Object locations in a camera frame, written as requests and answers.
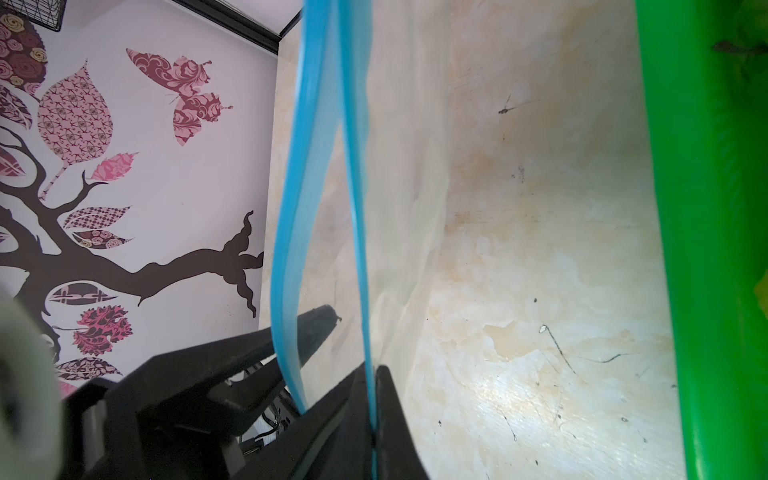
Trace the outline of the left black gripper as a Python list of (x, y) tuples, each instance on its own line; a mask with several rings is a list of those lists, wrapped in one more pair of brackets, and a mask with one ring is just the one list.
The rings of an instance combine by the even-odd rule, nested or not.
[(59, 479), (237, 479), (243, 435), (284, 392), (270, 330), (157, 355), (63, 402)]

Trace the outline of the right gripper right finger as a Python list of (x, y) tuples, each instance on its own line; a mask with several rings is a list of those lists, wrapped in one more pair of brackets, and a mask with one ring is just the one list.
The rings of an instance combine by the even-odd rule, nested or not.
[(415, 448), (390, 369), (375, 373), (376, 428), (374, 434), (376, 478), (379, 480), (428, 480)]

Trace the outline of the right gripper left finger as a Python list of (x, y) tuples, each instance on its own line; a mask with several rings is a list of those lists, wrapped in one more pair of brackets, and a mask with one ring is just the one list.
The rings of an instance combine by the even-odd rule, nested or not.
[(373, 433), (359, 366), (273, 442), (237, 479), (371, 479)]

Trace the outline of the clear zip bag blue zipper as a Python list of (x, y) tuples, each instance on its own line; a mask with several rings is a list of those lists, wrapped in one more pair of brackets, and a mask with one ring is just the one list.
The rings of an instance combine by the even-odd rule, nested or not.
[(276, 359), (299, 417), (365, 369), (408, 386), (451, 171), (447, 1), (308, 1), (270, 271)]

